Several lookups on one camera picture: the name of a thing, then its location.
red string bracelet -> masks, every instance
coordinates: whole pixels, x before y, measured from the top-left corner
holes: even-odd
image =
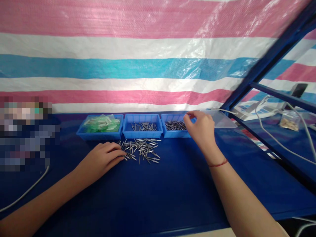
[[[209,167],[218,167],[218,166],[222,166],[222,165],[225,165],[227,162],[228,162],[228,159],[226,159],[223,163],[221,163],[221,164],[219,164],[219,165],[212,165],[212,166],[210,166],[210,165],[209,165]]]

blue plastic bin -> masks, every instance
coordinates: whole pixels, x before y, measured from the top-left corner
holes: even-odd
[[[185,114],[161,114],[162,127],[164,129],[165,138],[189,138],[191,137],[187,130],[180,131],[169,131],[167,130],[165,122],[168,121],[183,121]]]
[[[119,129],[117,132],[108,132],[108,133],[86,133],[85,127],[83,124],[86,120],[90,119],[91,117],[97,117],[99,115],[88,115],[87,118],[82,122],[76,134],[80,136],[84,141],[99,141],[99,140],[120,140],[122,136],[122,126],[124,115],[114,114],[114,118],[120,119]]]
[[[157,131],[134,131],[131,123],[150,122],[155,123]],[[162,123],[158,114],[126,114],[123,124],[123,134],[127,139],[160,138]]]

pink stripe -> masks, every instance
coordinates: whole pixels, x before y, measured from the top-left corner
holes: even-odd
[[[305,40],[316,40],[316,30],[309,32],[305,37]]]
[[[137,103],[137,104],[190,104],[208,101],[225,102],[231,91],[217,89],[209,93],[162,91],[38,91],[0,92],[0,96],[48,97],[53,104],[65,103]]]
[[[278,37],[309,0],[7,0],[0,32],[121,38]]]
[[[277,79],[287,81],[316,82],[315,75],[315,66],[306,66],[303,64],[294,63]]]
[[[251,90],[249,93],[241,100],[242,102],[247,102],[251,100],[255,95],[257,95],[259,91]]]

pile of rivets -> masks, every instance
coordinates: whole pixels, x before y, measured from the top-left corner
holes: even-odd
[[[168,121],[165,122],[167,130],[171,131],[184,131],[187,130],[184,122],[182,121]]]
[[[155,123],[149,123],[149,122],[144,122],[144,123],[131,123],[132,128],[134,131],[157,131],[157,126]]]
[[[127,139],[123,141],[118,141],[117,143],[122,147],[122,150],[127,153],[126,156],[124,156],[125,160],[133,159],[136,160],[136,156],[134,153],[136,151],[139,152],[139,161],[138,164],[141,163],[141,157],[146,159],[148,163],[150,164],[150,161],[154,163],[159,163],[160,157],[154,153],[154,149],[158,146],[157,142],[160,142],[161,140],[156,140],[155,138],[152,139],[134,139],[134,142],[130,141],[128,142]]]

blue metal bar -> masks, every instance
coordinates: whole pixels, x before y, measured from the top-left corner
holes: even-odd
[[[272,89],[272,88],[269,88],[267,86],[264,86],[264,85],[261,85],[261,84],[258,84],[258,83],[255,83],[255,82],[252,82],[250,84],[251,87],[257,89],[257,90],[260,90],[264,93],[267,93],[269,95],[272,95],[278,99],[281,99],[281,100],[284,100],[284,101],[287,101],[289,102],[291,105],[295,105],[295,106],[298,106],[298,107],[301,107],[302,109],[305,109],[305,110],[308,110],[314,114],[316,114],[316,104],[313,104],[313,103],[310,103],[310,102],[307,102],[305,100],[302,100],[302,99],[299,99],[299,98],[296,98],[294,96],[291,96],[291,95],[288,95],[288,94],[285,94],[283,92],[280,92],[278,90],[275,90],[275,89]]]
[[[316,27],[316,24],[311,22],[315,12],[316,0],[312,0],[265,56],[249,71],[243,82],[221,106],[221,109],[231,110],[252,89],[250,83],[259,82],[306,35],[307,29],[312,30]]]

